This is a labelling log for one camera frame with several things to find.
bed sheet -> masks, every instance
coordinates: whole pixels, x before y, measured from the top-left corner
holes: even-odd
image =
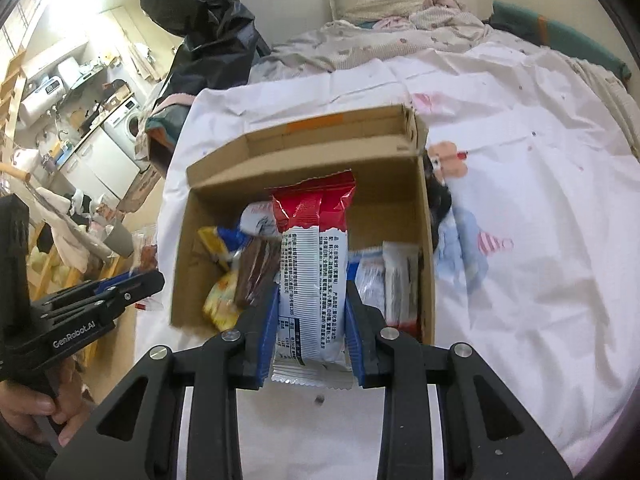
[[[475,346],[576,473],[638,382],[640,166],[602,101],[551,51],[529,56],[493,43],[464,54],[425,50],[202,92],[158,221],[164,304],[190,164],[248,131],[395,103],[414,104],[430,127],[430,146],[452,142],[466,157],[466,176],[448,180],[456,211],[440,235],[449,250],[435,255],[436,342]],[[201,343],[168,327],[167,309],[140,313],[149,315],[156,318],[136,331],[136,357],[154,344]],[[328,399],[319,409],[318,393]],[[241,392],[245,477],[373,478],[382,397],[272,384]]]

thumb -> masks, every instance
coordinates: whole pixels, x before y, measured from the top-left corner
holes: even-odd
[[[22,415],[52,415],[56,403],[51,397],[26,386],[4,381],[0,383],[0,409]]]

metal screw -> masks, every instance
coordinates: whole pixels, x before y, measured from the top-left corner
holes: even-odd
[[[229,330],[225,330],[222,333],[222,339],[224,341],[238,341],[238,339],[240,339],[241,333],[239,330],[236,330],[235,328],[230,328]]]
[[[453,351],[459,357],[469,357],[474,352],[471,346],[466,343],[458,343]]]
[[[380,337],[383,339],[389,339],[389,341],[393,341],[394,339],[398,339],[400,333],[397,328],[393,328],[392,326],[385,326],[380,331]]]
[[[149,357],[151,357],[155,361],[164,359],[166,355],[167,355],[166,346],[155,346],[149,352]]]

blue gripper pad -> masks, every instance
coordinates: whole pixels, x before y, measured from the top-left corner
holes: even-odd
[[[353,307],[348,297],[344,301],[344,323],[344,335],[347,339],[347,348],[349,349],[353,375],[358,380],[358,384],[363,386],[365,372],[364,362],[362,361],[362,340],[360,338],[360,332],[358,331],[355,314],[353,313]]]
[[[267,313],[266,322],[260,340],[258,341],[258,363],[256,374],[260,386],[264,384],[264,380],[269,375],[271,367],[271,359],[273,358],[273,348],[276,345],[276,332],[278,330],[278,308],[280,305],[280,287],[273,287],[273,300]]]

red and white snack wrapper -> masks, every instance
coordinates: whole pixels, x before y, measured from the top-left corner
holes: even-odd
[[[337,388],[353,384],[344,352],[344,300],[346,210],[354,192],[351,171],[273,192],[282,251],[272,380]]]

